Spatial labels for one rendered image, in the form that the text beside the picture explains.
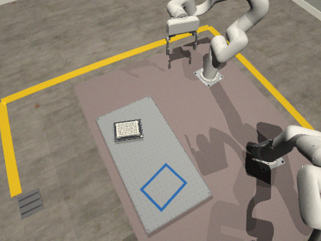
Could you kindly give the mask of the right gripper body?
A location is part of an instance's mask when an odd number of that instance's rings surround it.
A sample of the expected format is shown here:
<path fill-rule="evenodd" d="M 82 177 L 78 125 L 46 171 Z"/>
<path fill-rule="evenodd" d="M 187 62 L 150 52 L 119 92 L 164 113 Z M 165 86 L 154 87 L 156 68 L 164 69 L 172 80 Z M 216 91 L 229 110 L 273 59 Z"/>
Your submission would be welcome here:
<path fill-rule="evenodd" d="M 175 19 L 167 21 L 166 31 L 169 36 L 195 32 L 198 30 L 199 23 L 197 16 L 188 16 L 183 12 L 178 14 Z"/>

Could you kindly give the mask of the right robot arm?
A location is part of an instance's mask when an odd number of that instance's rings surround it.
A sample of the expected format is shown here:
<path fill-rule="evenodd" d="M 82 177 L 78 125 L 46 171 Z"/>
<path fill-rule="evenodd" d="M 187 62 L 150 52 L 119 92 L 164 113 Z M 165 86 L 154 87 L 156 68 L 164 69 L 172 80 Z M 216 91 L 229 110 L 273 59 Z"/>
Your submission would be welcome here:
<path fill-rule="evenodd" d="M 183 12 L 188 16 L 199 16 L 205 14 L 215 3 L 221 1 L 226 0 L 206 0 L 203 4 L 196 6 L 195 0 L 172 0 L 168 2 L 167 11 L 171 19 L 175 19 L 178 14 Z M 247 46 L 248 38 L 245 33 L 266 16 L 269 0 L 248 0 L 248 2 L 250 10 L 226 30 L 229 44 L 221 35 L 217 35 L 211 40 L 206 64 L 200 73 L 201 78 L 206 82 L 214 82 L 217 79 L 217 72 L 221 69 L 220 64 L 228 62 Z"/>

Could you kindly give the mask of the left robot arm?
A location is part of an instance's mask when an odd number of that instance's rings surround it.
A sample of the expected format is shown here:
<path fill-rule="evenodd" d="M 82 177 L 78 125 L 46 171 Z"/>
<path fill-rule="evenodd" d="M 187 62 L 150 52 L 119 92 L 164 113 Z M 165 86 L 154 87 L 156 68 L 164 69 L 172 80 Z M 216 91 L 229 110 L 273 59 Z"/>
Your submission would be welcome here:
<path fill-rule="evenodd" d="M 271 166 L 294 147 L 313 164 L 297 172 L 297 189 L 302 221 L 314 228 L 308 241 L 321 241 L 321 132 L 287 126 L 274 140 L 257 149 L 257 157 Z"/>

